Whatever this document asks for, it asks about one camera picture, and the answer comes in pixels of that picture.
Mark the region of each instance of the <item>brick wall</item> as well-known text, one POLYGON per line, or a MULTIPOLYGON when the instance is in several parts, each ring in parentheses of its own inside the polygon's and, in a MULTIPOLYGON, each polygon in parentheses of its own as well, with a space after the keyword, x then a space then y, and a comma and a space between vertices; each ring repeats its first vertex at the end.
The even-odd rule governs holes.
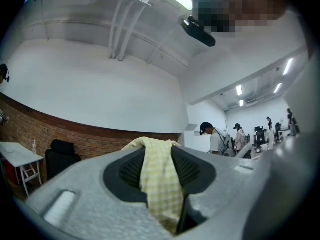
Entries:
MULTIPOLYGON (((75 153, 85 160, 119 151, 139 137, 165 141, 178 141, 179 138, 178 134, 112 130, 63 120, 24 106, 2 93, 0 109, 10 117, 8 124, 0 127, 0 141, 18 142, 31 150, 33 140, 36 140, 37 153, 42 157, 55 139, 74 143, 75 153)), ((40 163, 40 172, 46 182, 45 161, 40 163)))

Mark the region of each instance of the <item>gray machine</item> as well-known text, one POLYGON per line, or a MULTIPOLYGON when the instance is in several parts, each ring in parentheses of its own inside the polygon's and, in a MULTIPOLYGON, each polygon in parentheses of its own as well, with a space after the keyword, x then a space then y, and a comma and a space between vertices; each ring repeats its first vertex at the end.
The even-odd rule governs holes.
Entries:
MULTIPOLYGON (((311 187, 313 163, 319 160, 311 152, 319 150, 313 139, 307 134, 289 138, 259 160, 173 147, 172 160, 186 192, 176 238, 240 240, 271 234, 311 187)), ((133 175, 121 173, 133 163, 139 171, 143 158, 144 149, 131 149, 79 162, 19 206, 50 239, 173 239, 149 213, 133 175), (43 218, 63 191, 76 197, 60 225, 52 226, 43 218)))

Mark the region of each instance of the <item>towel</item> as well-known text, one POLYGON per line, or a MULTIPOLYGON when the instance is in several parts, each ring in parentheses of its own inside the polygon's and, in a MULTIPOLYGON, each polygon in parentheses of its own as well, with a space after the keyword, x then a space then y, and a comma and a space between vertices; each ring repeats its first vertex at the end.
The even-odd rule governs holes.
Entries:
POLYGON ((123 149, 145 147, 140 176, 140 190, 147 194, 149 212, 172 235, 176 234, 184 193, 171 157, 171 147, 180 146, 171 140, 141 137, 123 149))

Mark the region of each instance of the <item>red object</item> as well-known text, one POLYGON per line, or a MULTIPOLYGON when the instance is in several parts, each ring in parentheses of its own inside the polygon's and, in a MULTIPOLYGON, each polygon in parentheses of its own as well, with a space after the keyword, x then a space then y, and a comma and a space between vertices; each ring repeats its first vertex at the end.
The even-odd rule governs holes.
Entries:
POLYGON ((19 178, 20 183, 22 182, 20 168, 17 168, 15 170, 15 167, 13 167, 11 163, 9 163, 8 161, 4 161, 4 168, 5 168, 6 176, 11 182, 13 182, 16 185, 19 185, 17 176, 19 178))

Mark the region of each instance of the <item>plastic bottle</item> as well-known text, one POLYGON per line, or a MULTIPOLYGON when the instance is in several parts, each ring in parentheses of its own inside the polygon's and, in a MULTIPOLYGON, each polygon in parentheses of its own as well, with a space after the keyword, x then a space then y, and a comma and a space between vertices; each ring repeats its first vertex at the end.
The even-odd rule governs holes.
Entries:
POLYGON ((36 144, 36 140, 33 141, 32 143, 32 152, 34 155, 37 154, 37 144, 36 144))

